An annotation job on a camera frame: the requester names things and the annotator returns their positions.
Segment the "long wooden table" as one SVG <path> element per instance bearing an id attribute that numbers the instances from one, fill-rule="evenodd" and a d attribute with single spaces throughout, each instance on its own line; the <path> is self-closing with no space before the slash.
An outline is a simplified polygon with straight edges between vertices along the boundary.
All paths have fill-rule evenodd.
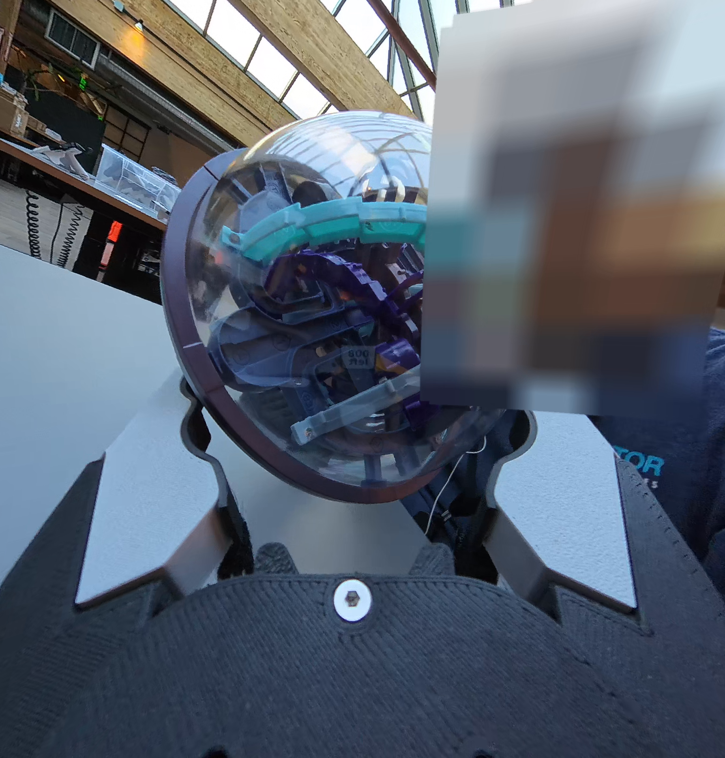
<path id="1" fill-rule="evenodd" d="M 88 179 L 66 171 L 50 161 L 42 159 L 33 149 L 21 147 L 0 138 L 0 152 L 12 157 L 53 180 L 70 195 L 94 211 L 99 211 L 111 221 L 128 223 L 141 231 L 157 230 L 164 233 L 167 224 L 148 211 L 138 208 L 117 191 L 101 184 L 92 175 Z"/>

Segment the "clear plastic maze ball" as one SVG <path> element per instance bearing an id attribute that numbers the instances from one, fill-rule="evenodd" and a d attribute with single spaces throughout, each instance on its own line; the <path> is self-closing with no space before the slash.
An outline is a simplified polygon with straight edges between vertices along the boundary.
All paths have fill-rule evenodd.
<path id="1" fill-rule="evenodd" d="M 295 121 L 213 158 L 170 214 L 161 296 L 189 385 L 322 498 L 406 497 L 502 414 L 422 398 L 431 136 L 377 111 Z"/>

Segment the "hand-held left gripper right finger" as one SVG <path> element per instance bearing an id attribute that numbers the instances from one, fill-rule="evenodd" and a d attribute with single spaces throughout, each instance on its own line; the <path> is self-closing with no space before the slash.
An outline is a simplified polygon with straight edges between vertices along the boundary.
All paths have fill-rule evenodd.
<path id="1" fill-rule="evenodd" d="M 483 542 L 506 585 L 538 604 L 557 584 L 615 610 L 637 608 L 612 447 L 585 415 L 525 412 L 528 438 L 487 486 Z"/>

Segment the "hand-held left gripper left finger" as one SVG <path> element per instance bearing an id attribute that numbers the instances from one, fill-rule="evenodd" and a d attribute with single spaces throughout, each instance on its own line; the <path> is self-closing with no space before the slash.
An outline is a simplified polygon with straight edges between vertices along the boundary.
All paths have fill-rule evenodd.
<path id="1" fill-rule="evenodd" d="M 230 548 L 246 572 L 247 528 L 208 444 L 202 405 L 174 372 L 105 451 L 77 606 L 154 581 L 186 596 Z"/>

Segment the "white board stand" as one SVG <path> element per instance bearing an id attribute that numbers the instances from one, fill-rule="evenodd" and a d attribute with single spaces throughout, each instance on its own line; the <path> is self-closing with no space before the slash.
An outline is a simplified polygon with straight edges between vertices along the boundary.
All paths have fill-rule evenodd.
<path id="1" fill-rule="evenodd" d="M 78 156 L 84 153 L 84 148 L 77 143 L 67 143 L 64 146 L 56 147 L 41 146 L 34 148 L 33 153 L 39 156 L 40 159 L 50 162 L 64 171 L 77 175 L 83 180 L 90 178 L 90 175 L 77 159 Z"/>

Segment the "clear plastic bin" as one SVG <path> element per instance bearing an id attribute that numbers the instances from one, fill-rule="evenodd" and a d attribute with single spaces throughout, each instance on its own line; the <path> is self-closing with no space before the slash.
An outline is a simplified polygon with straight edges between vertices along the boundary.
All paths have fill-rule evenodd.
<path id="1" fill-rule="evenodd" d="M 171 176 L 149 170 L 107 145 L 102 145 L 96 182 L 152 215 L 169 214 L 180 194 Z"/>

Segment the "cardboard box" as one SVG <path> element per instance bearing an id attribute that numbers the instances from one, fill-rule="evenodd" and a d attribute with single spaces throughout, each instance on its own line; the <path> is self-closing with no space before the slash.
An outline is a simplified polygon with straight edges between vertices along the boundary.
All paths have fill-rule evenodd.
<path id="1" fill-rule="evenodd" d="M 0 130 L 18 138 L 27 128 L 27 100 L 19 92 L 9 92 L 0 86 Z"/>

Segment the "black panel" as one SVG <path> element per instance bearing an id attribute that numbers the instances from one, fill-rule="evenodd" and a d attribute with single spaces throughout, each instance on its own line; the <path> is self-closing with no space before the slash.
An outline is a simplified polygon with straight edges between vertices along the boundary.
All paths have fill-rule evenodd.
<path id="1" fill-rule="evenodd" d="M 78 143 L 85 149 L 77 160 L 88 173 L 94 174 L 102 152 L 104 122 L 56 92 L 42 90 L 36 99 L 31 90 L 26 90 L 25 96 L 31 116 L 61 135 L 65 142 Z"/>

